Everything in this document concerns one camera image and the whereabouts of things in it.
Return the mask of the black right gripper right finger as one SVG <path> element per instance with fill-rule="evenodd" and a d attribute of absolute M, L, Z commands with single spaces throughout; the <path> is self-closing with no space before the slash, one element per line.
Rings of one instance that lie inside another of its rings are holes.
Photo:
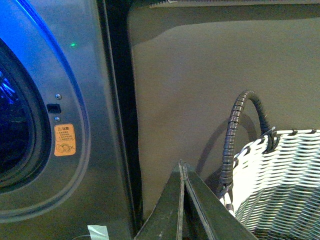
<path fill-rule="evenodd" d="M 189 240 L 255 240 L 220 202 L 195 170 L 182 164 L 184 215 Z"/>

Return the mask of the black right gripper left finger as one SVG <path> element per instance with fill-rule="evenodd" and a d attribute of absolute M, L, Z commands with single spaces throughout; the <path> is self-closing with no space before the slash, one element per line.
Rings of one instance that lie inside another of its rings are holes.
<path fill-rule="evenodd" d="M 136 240 L 181 240 L 183 238 L 185 178 L 183 164 L 172 170 L 163 191 Z"/>

